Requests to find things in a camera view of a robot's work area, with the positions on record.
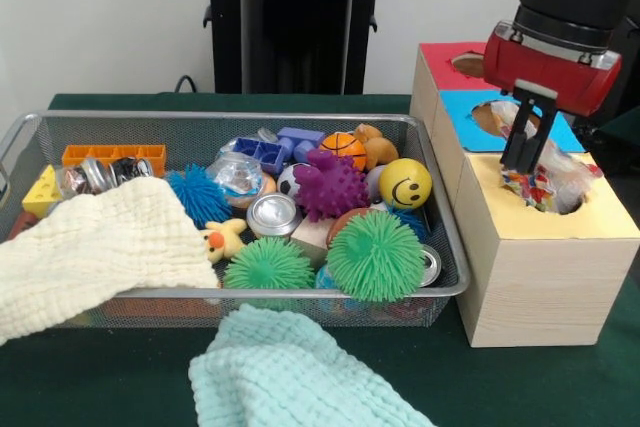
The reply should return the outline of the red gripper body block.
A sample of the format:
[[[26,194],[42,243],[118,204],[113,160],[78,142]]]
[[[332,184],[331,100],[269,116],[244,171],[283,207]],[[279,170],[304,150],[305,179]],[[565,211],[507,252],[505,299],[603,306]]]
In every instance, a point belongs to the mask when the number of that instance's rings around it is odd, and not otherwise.
[[[487,83],[509,93],[520,88],[542,95],[561,111],[588,117],[611,90],[622,57],[549,44],[500,22],[486,43],[483,63]]]

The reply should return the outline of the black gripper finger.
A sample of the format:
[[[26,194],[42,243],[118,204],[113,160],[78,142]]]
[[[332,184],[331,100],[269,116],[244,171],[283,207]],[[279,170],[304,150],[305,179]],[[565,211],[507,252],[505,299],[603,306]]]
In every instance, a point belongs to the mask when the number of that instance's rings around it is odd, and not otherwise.
[[[508,170],[515,170],[520,174],[528,174],[531,170],[528,153],[528,137],[526,125],[532,111],[531,95],[528,91],[516,87],[514,99],[519,103],[518,112],[511,126],[511,131],[501,157],[502,165]]]
[[[531,108],[538,107],[541,111],[535,134],[528,138],[522,147],[522,172],[530,174],[534,171],[549,137],[557,114],[557,106],[554,99],[540,94],[527,93],[526,100]]]

